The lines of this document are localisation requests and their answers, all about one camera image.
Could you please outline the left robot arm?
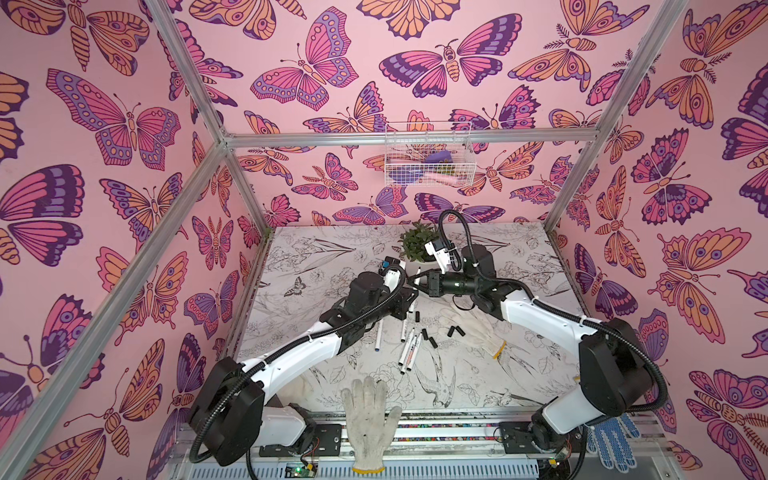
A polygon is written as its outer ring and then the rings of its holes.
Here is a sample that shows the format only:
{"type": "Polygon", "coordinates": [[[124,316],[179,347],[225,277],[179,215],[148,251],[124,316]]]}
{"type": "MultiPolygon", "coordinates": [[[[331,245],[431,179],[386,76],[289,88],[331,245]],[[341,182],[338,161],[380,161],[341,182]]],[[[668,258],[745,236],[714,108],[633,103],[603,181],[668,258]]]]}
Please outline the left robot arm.
{"type": "Polygon", "coordinates": [[[245,456],[260,434],[281,433],[277,415],[266,413],[277,392],[352,347],[383,318],[404,319],[417,296],[400,266],[390,265],[380,273],[365,271],[354,278],[349,294],[305,333],[250,360],[220,359],[188,415],[195,433],[189,461],[197,464],[212,458],[228,466],[245,456]]]}

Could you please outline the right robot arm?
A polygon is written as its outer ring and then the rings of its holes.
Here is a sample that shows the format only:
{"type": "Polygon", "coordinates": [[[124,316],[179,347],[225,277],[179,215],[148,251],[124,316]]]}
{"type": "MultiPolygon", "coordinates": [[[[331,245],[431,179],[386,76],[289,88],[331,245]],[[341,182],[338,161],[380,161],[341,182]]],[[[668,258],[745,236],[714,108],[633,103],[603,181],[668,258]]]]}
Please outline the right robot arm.
{"type": "Polygon", "coordinates": [[[532,448],[557,451],[580,427],[655,411],[667,401],[660,367],[627,322],[600,322],[545,303],[523,282],[496,277],[493,256],[481,245],[458,250],[437,240],[427,243],[426,251],[438,266],[413,277],[413,286],[433,298],[468,296],[481,312],[519,325],[577,357],[578,385],[539,408],[524,432],[532,448]]]}

